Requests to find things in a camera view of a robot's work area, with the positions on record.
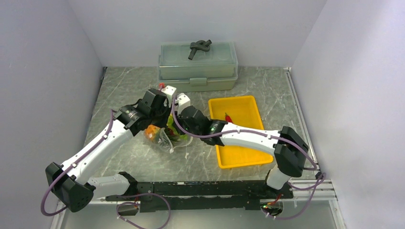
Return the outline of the red toy chili pepper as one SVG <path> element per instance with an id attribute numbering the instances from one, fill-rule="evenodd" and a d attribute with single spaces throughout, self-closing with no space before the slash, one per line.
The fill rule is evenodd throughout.
<path id="1" fill-rule="evenodd" d="M 227 121 L 228 123 L 233 123 L 231 117 L 227 113 L 225 113 L 224 118 L 225 118 L 225 121 Z"/>

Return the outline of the clear zip top bag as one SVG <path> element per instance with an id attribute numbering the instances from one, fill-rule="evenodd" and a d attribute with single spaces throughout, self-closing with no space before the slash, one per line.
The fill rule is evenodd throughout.
<path id="1" fill-rule="evenodd" d="M 152 144 L 154 144 L 155 146 L 159 147 L 160 149 L 164 150 L 164 151 L 168 151 L 169 153 L 173 153 L 175 151 L 176 148 L 180 148 L 180 147 L 185 147 L 188 146 L 192 140 L 193 137 L 188 136 L 188 140 L 186 141 L 180 141 L 180 142 L 172 142 L 169 137 L 166 135 L 165 133 L 165 128 L 160 128 L 160 136 L 157 142 L 153 143 L 151 141 Z"/>

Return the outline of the yellow plastic tray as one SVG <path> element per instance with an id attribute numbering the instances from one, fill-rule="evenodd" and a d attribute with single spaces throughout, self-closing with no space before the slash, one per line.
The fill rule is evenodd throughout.
<path id="1" fill-rule="evenodd" d="M 212 119 L 224 120 L 227 113 L 233 124 L 263 130 L 261 116 L 252 95 L 214 98 L 208 101 Z M 217 146 L 219 167 L 231 169 L 270 164 L 273 157 L 267 153 L 241 146 Z"/>

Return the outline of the green toy grape bunch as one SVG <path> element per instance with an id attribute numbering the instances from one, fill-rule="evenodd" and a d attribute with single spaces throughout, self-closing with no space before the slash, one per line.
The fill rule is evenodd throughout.
<path id="1" fill-rule="evenodd" d="M 172 142 L 180 142 L 188 140 L 187 135 L 181 135 L 177 129 L 175 128 L 175 122 L 173 120 L 173 116 L 170 115 L 167 121 L 167 127 L 165 129 L 166 135 Z"/>

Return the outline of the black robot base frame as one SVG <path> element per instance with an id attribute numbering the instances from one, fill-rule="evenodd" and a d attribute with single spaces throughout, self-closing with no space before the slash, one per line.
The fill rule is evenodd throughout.
<path id="1" fill-rule="evenodd" d="M 138 182 L 137 189 L 122 196 L 111 195 L 106 201 L 131 201 L 140 203 L 140 212 L 193 209 L 243 208 L 259 210 L 267 201 L 293 198 L 290 187 L 280 190 L 265 185 L 262 180 Z"/>

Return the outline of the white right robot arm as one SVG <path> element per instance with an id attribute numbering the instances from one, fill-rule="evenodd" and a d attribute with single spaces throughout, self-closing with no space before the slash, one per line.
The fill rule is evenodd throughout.
<path id="1" fill-rule="evenodd" d="M 271 155 L 276 165 L 270 169 L 263 192 L 269 198 L 281 193 L 282 187 L 291 178 L 302 176 L 308 158 L 309 146 L 289 126 L 281 130 L 259 130 L 233 123 L 209 119 L 194 106 L 182 110 L 172 108 L 177 128 L 211 146 L 240 146 Z"/>

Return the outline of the orange toy pineapple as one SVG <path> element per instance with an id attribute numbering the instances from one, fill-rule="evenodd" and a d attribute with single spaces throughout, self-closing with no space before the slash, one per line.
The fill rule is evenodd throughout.
<path id="1" fill-rule="evenodd" d="M 155 126 L 155 125 L 149 125 L 145 130 L 144 130 L 144 136 L 147 140 L 155 143 L 158 141 L 159 136 L 160 136 L 160 128 Z"/>

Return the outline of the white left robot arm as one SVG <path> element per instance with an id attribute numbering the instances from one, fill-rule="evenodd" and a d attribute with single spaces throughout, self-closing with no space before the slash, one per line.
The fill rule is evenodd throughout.
<path id="1" fill-rule="evenodd" d="M 108 125 L 81 151 L 60 165 L 52 162 L 45 170 L 49 187 L 41 201 L 42 214 L 51 215 L 44 209 L 50 193 L 71 212 L 82 210 L 93 199 L 112 195 L 132 200 L 138 193 L 138 182 L 130 174 L 119 172 L 110 177 L 93 174 L 110 154 L 149 125 L 164 128 L 174 94 L 176 88 L 171 86 L 147 90 L 135 104 L 111 111 Z"/>

